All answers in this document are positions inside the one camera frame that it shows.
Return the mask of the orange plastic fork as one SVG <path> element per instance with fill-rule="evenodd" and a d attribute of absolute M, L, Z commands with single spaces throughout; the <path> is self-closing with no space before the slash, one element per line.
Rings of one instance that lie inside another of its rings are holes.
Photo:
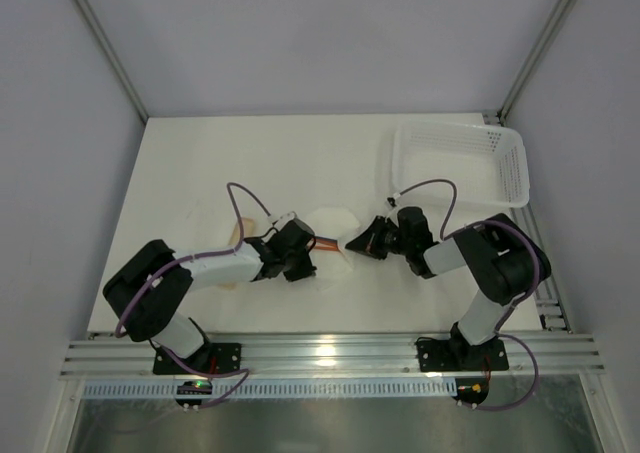
<path fill-rule="evenodd" d="M 327 252 L 343 252 L 344 247 L 340 242 L 333 238 L 317 236 L 315 238 L 315 250 L 327 251 Z"/>

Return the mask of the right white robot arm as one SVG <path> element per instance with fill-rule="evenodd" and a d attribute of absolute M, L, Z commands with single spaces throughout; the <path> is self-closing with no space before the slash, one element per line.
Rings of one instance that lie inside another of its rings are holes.
<path fill-rule="evenodd" d="M 415 341 L 422 372 L 508 370 L 499 330 L 515 307 L 551 274 L 546 254 L 504 214 L 436 241 L 422 209 L 404 207 L 394 220 L 375 217 L 345 249 L 376 260 L 402 256 L 423 279 L 459 268 L 471 273 L 478 291 L 449 337 Z"/>

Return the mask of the white paper napkin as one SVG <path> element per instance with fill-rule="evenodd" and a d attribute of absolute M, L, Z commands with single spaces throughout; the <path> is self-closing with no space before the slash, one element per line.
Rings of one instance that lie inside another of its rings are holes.
<path fill-rule="evenodd" d="M 317 238 L 311 253 L 317 267 L 312 279 L 314 288 L 331 289 L 354 272 L 355 255 L 348 252 L 345 245 L 359 231 L 361 223 L 348 208 L 338 206 L 318 208 L 304 216 L 303 221 Z"/>

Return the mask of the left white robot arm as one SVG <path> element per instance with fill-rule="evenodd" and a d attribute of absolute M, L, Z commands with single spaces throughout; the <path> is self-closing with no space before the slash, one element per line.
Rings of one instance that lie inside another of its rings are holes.
<path fill-rule="evenodd" d="M 195 320 L 179 313 L 188 293 L 231 283 L 279 276 L 289 282 L 315 275 L 311 251 L 317 237 L 294 217 L 263 236 L 246 237 L 230 247 L 178 255 L 163 240 L 145 244 L 103 287 L 116 314 L 117 338 L 149 342 L 164 366 L 201 376 L 222 376 L 213 363 L 216 346 Z"/>

